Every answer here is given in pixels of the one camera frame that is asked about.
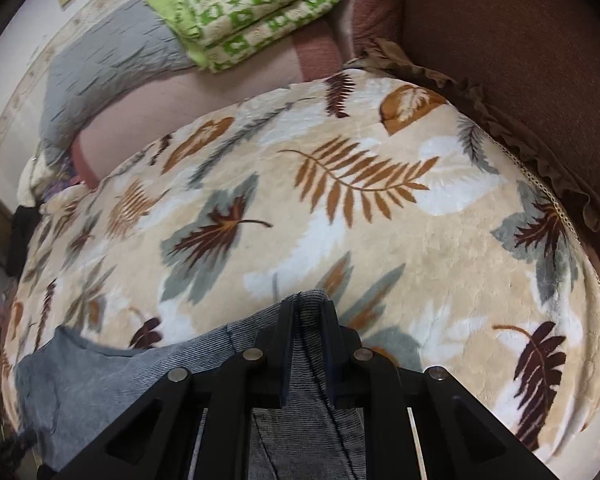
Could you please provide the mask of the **grey-blue denim pants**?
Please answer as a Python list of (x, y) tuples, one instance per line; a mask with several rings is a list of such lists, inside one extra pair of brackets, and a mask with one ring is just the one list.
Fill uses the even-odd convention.
[[(257, 408), (250, 419), (251, 479), (363, 479), (363, 423), (327, 397), (320, 335), (328, 303), (321, 289), (287, 297), (294, 309), (289, 390), (282, 408)], [(274, 304), (254, 315), (172, 346), (119, 350), (59, 327), (16, 366), (22, 430), (34, 432), (51, 470), (68, 465), (158, 382), (184, 386), (254, 346), (279, 318)]]

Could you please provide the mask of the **grey quilted pillow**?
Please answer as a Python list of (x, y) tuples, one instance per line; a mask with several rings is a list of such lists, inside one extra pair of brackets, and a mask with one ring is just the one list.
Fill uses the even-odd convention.
[(193, 61), (147, 0), (130, 0), (102, 18), (50, 62), (38, 128), (55, 166), (76, 135), (105, 107), (152, 78)]

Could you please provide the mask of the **green patterned folded blanket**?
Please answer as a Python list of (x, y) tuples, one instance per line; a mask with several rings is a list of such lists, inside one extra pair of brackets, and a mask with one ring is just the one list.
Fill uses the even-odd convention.
[(146, 0), (194, 65), (219, 73), (328, 13), (340, 0)]

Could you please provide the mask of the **white floral pillow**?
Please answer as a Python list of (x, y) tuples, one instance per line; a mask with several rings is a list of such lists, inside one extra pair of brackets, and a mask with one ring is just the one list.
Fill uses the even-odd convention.
[(45, 183), (48, 177), (48, 167), (43, 154), (33, 155), (21, 171), (17, 188), (17, 205), (34, 207), (38, 201), (39, 192), (36, 189)]

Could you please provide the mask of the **leaf-print fleece blanket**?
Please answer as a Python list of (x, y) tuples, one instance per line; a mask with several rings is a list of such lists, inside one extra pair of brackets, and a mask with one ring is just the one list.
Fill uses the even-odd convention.
[(600, 407), (600, 279), (555, 195), (437, 93), (364, 70), (222, 107), (43, 207), (1, 350), (167, 346), (319, 288), (545, 463)]

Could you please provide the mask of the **black garment at sofa end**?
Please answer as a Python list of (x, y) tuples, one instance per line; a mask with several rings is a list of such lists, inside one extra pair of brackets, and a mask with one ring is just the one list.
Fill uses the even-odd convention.
[(21, 278), (27, 261), (30, 240), (41, 221), (41, 214), (36, 207), (18, 206), (12, 216), (12, 229), (9, 234), (9, 245), (5, 271), (10, 278)]

